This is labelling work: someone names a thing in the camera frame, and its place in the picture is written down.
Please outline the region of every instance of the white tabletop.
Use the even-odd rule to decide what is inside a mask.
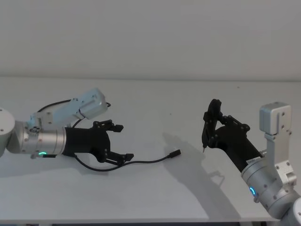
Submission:
[[[0,223],[207,222],[269,220],[247,185],[219,149],[202,153],[203,114],[213,98],[222,112],[250,125],[248,138],[265,149],[259,108],[282,101],[293,107],[290,161],[301,176],[301,83],[110,81],[0,78],[0,106],[25,121],[44,105],[98,87],[112,104],[96,121],[123,124],[109,132],[111,150],[135,160],[182,155],[108,173],[90,171],[75,159],[35,159],[5,152],[0,158]],[[89,128],[92,121],[79,127]],[[93,156],[81,154],[92,166]]]

